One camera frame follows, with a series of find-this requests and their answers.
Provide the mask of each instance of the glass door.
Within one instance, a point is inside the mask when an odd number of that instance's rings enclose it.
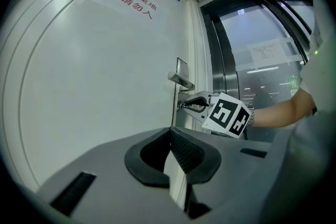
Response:
[[[217,33],[217,44],[214,39],[209,43],[212,54],[216,46],[222,53],[226,93],[255,109],[289,100],[308,61],[309,35],[295,14],[284,8],[278,0],[218,0],[202,8],[207,32]],[[312,9],[297,10],[313,27]],[[271,142],[278,131],[248,127],[245,138]]]
[[[240,100],[262,109],[290,99],[301,82],[304,61],[282,23],[264,5],[220,19],[235,59]],[[277,131],[247,128],[248,138],[258,141],[272,141]]]

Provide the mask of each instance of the person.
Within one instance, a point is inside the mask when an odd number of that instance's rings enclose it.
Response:
[[[310,39],[309,57],[314,53],[334,30],[334,21],[330,16],[325,0],[313,0],[315,27]],[[288,101],[276,105],[254,109],[250,125],[255,127],[284,127],[309,115],[315,107],[314,100],[304,82],[296,94]]]

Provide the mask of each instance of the white door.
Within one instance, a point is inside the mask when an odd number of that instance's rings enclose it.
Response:
[[[185,0],[21,0],[1,32],[3,132],[36,190],[104,142],[170,126]]]

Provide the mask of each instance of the ceiling light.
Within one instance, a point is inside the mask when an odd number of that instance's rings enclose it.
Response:
[[[263,68],[263,69],[258,69],[258,70],[252,70],[252,71],[247,71],[247,74],[251,73],[257,73],[257,72],[263,72],[263,71],[268,71],[268,70],[275,70],[278,69],[279,67],[270,67],[270,68]]]

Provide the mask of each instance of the gray plastic surface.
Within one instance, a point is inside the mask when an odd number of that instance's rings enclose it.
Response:
[[[71,219],[84,223],[270,223],[290,213],[328,169],[336,137],[335,114],[318,113],[292,132],[280,131],[270,145],[206,135],[186,134],[216,147],[222,162],[213,178],[193,185],[197,202],[211,211],[190,219],[166,188],[147,187],[124,164],[133,144],[162,129],[97,146],[51,177],[37,193],[51,202],[81,171],[97,175]],[[241,153],[242,148],[267,151],[265,158]]]

